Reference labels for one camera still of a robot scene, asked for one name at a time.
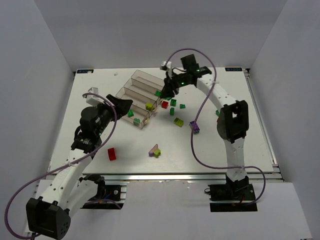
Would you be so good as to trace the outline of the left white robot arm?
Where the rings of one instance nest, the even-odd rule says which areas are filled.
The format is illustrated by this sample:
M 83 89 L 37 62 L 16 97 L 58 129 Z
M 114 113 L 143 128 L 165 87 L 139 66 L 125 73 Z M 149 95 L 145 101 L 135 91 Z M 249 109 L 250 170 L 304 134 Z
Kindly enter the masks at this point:
M 81 111 L 64 169 L 58 171 L 38 198 L 31 198 L 26 204 L 29 230 L 55 240 L 65 237 L 71 218 L 87 202 L 98 202 L 107 196 L 101 175 L 82 174 L 103 146 L 101 136 L 108 124 L 125 116 L 133 104 L 131 99 L 110 94 L 105 98 L 96 93 L 92 96 L 92 100 L 87 99 L 89 106 Z

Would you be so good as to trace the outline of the green and lime lego stack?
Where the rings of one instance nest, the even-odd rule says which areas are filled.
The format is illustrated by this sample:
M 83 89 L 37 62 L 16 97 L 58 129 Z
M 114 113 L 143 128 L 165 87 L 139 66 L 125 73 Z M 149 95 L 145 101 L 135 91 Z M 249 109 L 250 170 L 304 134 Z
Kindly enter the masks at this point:
M 153 111 L 154 110 L 154 105 L 147 102 L 145 104 L 145 109 L 148 110 L 148 111 Z

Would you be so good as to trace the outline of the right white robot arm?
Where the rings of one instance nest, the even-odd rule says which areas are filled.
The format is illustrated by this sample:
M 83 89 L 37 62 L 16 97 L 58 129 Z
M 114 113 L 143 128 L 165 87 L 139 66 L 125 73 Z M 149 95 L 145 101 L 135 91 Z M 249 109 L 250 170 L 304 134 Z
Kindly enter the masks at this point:
M 179 89 L 194 85 L 206 95 L 219 112 L 217 132 L 226 150 L 226 192 L 232 199 L 241 198 L 249 187 L 245 170 L 244 142 L 249 129 L 249 107 L 245 100 L 237 100 L 216 81 L 216 70 L 199 66 L 193 54 L 181 58 L 183 71 L 173 72 L 172 63 L 164 61 L 160 69 L 165 71 L 161 98 L 172 98 Z

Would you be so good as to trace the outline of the blue label corner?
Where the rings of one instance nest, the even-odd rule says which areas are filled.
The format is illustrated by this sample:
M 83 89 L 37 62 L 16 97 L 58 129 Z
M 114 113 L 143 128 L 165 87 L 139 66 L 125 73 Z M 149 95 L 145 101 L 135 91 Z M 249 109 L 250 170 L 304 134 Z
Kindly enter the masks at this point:
M 243 69 L 241 67 L 225 67 L 226 72 L 242 72 Z
M 76 71 L 77 74 L 92 74 L 94 69 L 78 69 Z

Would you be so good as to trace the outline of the green square lego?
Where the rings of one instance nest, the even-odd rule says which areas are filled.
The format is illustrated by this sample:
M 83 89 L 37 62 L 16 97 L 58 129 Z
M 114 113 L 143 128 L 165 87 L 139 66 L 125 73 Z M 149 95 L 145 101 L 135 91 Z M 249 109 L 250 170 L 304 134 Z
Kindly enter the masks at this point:
M 128 117 L 133 117 L 134 116 L 134 112 L 130 109 L 129 111 L 128 111 L 128 113 L 127 113 L 127 116 Z

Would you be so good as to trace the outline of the lime square lego brick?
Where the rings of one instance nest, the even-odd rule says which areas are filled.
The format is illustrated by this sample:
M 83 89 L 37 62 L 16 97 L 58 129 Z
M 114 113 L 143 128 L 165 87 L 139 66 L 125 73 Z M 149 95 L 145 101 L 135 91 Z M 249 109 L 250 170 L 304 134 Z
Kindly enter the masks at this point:
M 184 121 L 178 117 L 176 117 L 174 120 L 173 120 L 173 123 L 175 125 L 177 125 L 178 127 L 182 127 L 184 125 Z

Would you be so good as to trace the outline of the green square lego upside-down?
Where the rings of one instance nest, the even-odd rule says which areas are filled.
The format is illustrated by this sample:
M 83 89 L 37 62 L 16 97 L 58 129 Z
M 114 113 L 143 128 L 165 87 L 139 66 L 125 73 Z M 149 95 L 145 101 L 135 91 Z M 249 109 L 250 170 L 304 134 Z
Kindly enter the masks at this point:
M 173 107 L 175 107 L 176 104 L 177 104 L 177 100 L 176 100 L 176 99 L 171 99 L 170 105 L 173 106 Z

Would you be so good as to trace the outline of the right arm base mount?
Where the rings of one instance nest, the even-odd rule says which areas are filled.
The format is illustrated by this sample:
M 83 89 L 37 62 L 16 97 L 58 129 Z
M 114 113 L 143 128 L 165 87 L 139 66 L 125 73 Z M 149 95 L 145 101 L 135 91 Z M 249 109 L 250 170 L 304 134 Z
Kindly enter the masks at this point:
M 226 184 L 211 184 L 204 189 L 209 196 L 210 211 L 212 213 L 241 213 L 257 212 L 256 203 L 249 204 L 256 200 L 252 184 L 239 193 L 233 194 Z

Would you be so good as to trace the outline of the red lego brick front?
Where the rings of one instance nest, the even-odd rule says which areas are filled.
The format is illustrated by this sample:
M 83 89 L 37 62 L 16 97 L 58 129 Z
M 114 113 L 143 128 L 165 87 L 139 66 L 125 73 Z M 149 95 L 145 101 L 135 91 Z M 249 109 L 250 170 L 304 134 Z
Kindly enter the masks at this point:
M 114 148 L 109 148 L 107 150 L 107 153 L 108 153 L 108 158 L 109 158 L 110 161 L 114 161 L 114 160 L 117 159 L 116 152 L 115 152 Z

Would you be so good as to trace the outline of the blue label left corner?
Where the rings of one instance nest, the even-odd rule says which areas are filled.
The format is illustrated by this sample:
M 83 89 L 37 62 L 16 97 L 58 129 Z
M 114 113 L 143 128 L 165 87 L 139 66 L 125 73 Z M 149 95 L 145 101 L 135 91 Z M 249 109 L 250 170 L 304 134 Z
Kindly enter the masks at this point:
M 92 74 L 94 69 L 78 69 L 76 71 L 77 74 Z

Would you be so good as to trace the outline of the green long lego brick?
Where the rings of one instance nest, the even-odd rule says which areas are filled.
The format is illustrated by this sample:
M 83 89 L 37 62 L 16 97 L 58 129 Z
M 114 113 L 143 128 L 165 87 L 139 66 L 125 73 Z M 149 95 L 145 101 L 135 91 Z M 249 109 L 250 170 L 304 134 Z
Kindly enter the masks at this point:
M 161 94 L 162 94 L 162 92 L 161 91 L 159 91 L 159 90 L 157 90 L 156 92 L 155 92 L 155 96 L 158 96 L 158 97 L 160 97 L 161 96 Z

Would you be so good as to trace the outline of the red square lego brick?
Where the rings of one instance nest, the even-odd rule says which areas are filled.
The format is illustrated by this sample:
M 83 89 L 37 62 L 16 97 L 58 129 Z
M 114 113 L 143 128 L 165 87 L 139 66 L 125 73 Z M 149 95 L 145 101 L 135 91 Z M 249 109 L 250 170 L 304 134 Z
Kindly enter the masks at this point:
M 167 101 L 163 101 L 161 103 L 161 107 L 164 108 L 164 109 L 167 109 L 168 105 L 169 105 L 169 103 Z

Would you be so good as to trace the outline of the green lego with number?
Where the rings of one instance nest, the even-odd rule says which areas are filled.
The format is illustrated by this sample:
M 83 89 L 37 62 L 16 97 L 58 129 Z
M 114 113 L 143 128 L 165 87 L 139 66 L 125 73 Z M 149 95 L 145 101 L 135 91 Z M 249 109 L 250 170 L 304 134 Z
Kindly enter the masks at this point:
M 170 108 L 169 114 L 170 114 L 171 116 L 174 116 L 174 115 L 175 115 L 175 108 L 174 108 L 174 107 L 171 107 L 171 108 Z

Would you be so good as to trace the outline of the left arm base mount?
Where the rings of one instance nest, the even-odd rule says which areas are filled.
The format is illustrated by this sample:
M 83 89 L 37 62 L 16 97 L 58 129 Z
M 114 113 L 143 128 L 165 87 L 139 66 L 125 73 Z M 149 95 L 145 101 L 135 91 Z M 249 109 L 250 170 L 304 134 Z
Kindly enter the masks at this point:
M 103 176 L 90 174 L 79 178 L 79 183 L 91 181 L 97 185 L 96 195 L 91 197 L 82 207 L 87 210 L 120 210 L 124 203 L 121 203 L 122 185 L 109 184 Z

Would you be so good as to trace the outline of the blue label right corner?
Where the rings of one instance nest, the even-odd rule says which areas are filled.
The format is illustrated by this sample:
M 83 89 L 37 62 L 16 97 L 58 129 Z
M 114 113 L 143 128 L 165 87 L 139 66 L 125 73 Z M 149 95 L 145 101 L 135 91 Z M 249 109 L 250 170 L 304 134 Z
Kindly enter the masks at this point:
M 242 72 L 243 69 L 241 67 L 225 67 L 226 72 Z

